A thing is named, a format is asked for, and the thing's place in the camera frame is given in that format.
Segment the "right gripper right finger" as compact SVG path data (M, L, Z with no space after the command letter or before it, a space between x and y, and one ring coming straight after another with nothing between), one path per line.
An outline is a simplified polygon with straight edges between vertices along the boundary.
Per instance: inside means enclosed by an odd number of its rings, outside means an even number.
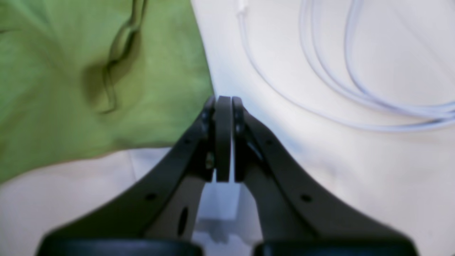
M254 256L416 256L401 232L359 212L312 178L274 133L232 98L235 180L257 208Z

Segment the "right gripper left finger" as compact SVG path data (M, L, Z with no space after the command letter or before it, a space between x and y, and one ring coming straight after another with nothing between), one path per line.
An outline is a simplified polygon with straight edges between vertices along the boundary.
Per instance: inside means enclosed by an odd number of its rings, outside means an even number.
M202 256L191 242L206 183L229 182L232 100L210 97L177 143L137 183L47 235L39 256Z

